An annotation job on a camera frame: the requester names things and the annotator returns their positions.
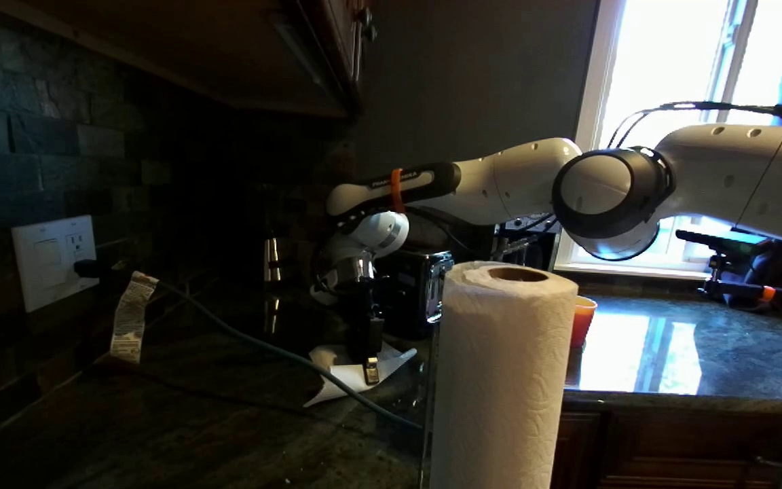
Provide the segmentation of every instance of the outlet cover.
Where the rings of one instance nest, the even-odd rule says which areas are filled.
[[[76,260],[95,260],[92,217],[66,217],[12,227],[25,308],[40,308],[51,302],[97,284],[95,277],[78,277]]]

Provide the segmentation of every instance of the paper towel roll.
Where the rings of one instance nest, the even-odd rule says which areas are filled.
[[[513,262],[445,275],[426,486],[551,486],[575,292],[573,280]]]

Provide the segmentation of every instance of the dark countertop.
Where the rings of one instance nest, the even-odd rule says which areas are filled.
[[[256,292],[198,295],[260,333]],[[782,317],[697,299],[596,295],[566,398],[585,408],[782,413]],[[306,302],[278,340],[336,333]],[[422,423],[422,361],[368,397]],[[233,340],[180,304],[152,323],[142,367],[100,361],[0,428],[0,486],[418,486],[422,431],[353,398],[302,408],[317,374]]]

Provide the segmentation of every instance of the granite countertop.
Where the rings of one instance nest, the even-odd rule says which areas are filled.
[[[270,333],[254,291],[198,295],[232,326]],[[779,410],[782,317],[696,299],[596,295],[571,355],[568,405]],[[275,340],[335,340],[324,308],[282,302]],[[302,408],[320,376],[233,340],[194,307],[152,323],[142,367],[100,361],[0,428],[0,486],[418,486],[418,428],[353,398]],[[423,421],[422,361],[368,397]]]

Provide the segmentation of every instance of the cup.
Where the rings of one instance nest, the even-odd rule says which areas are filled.
[[[598,311],[598,302],[589,295],[575,295],[575,317],[573,317],[573,348],[581,348],[587,342],[587,330],[593,323],[593,315]]]

